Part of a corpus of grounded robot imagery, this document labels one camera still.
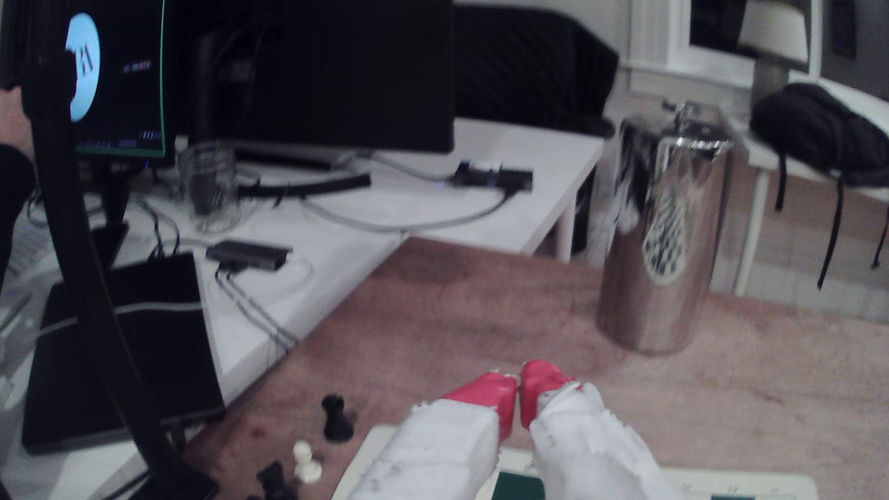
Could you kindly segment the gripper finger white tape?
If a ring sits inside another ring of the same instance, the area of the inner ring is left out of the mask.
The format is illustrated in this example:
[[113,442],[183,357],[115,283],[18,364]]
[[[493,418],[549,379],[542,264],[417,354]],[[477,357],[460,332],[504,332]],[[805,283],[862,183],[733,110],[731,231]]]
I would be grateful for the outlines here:
[[512,433],[518,379],[489,371],[416,405],[350,499],[474,499]]
[[546,499],[685,498],[594,383],[532,359],[520,373],[519,404]]

